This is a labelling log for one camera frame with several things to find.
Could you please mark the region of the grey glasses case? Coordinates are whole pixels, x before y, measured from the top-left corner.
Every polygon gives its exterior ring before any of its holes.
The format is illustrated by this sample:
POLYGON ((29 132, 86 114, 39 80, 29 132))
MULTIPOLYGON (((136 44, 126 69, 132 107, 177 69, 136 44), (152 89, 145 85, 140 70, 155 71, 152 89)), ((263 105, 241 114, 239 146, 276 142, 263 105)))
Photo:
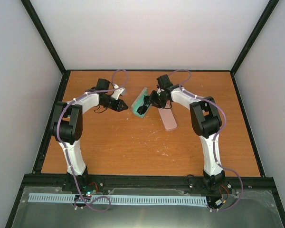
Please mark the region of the grey glasses case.
POLYGON ((135 101, 134 101, 133 104, 131 105, 131 111, 133 112, 133 114, 136 115, 136 116, 138 116, 138 117, 140 117, 140 118, 144 118, 145 114, 147 113, 147 112, 146 112, 146 113, 143 114, 143 115, 139 115, 139 114, 137 113, 138 107, 143 104, 143 98, 144 98, 145 95, 149 95, 149 94, 148 94, 148 88, 146 88, 146 87, 139 93, 138 97, 135 99, 135 101))

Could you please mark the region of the pink glasses case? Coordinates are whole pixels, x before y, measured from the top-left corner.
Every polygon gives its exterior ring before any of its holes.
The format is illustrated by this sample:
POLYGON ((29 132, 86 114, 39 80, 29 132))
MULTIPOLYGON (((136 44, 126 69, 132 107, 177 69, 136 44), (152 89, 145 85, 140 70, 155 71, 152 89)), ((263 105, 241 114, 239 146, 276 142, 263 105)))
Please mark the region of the pink glasses case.
POLYGON ((173 131, 177 128, 177 123, 171 109, 158 109, 161 121, 166 131, 173 131))

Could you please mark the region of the black frame glasses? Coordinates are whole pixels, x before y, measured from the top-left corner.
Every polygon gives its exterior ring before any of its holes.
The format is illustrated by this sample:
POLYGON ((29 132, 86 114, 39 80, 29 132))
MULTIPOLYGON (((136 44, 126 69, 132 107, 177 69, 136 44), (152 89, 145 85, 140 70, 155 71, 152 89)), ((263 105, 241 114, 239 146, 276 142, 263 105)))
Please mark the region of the black frame glasses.
POLYGON ((151 99, 149 95, 145 95, 143 98, 143 104, 141 106, 138 107, 137 109, 137 113, 139 115, 143 115, 147 112, 148 108, 151 105, 151 99))

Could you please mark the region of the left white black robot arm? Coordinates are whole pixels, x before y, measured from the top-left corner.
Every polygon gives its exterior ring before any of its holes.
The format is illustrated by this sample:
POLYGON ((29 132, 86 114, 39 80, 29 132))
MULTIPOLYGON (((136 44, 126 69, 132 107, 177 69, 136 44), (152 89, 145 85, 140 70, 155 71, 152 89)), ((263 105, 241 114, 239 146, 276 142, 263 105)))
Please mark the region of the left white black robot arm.
POLYGON ((87 174, 87 167, 80 148, 83 114, 97 106, 116 112, 127 110, 128 106, 120 99, 125 91, 123 86, 100 78, 96 86, 86 90, 78 98, 68 102, 58 101, 54 105, 50 131, 63 150, 67 172, 75 175, 72 184, 78 191, 85 191, 89 187, 89 179, 84 176, 87 174))

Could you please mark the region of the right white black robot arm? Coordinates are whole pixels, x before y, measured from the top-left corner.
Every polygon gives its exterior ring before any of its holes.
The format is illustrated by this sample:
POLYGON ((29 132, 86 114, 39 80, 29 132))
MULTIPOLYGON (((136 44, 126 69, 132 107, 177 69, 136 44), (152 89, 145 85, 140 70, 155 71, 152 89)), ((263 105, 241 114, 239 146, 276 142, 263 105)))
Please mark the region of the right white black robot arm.
POLYGON ((212 190, 225 180, 219 154, 219 131, 222 120, 213 97, 202 97, 187 91, 181 85, 173 85, 168 75, 157 78, 158 90, 151 92, 151 104, 164 108, 167 102, 178 103, 190 111, 193 131, 201 140, 204 156, 203 182, 212 190))

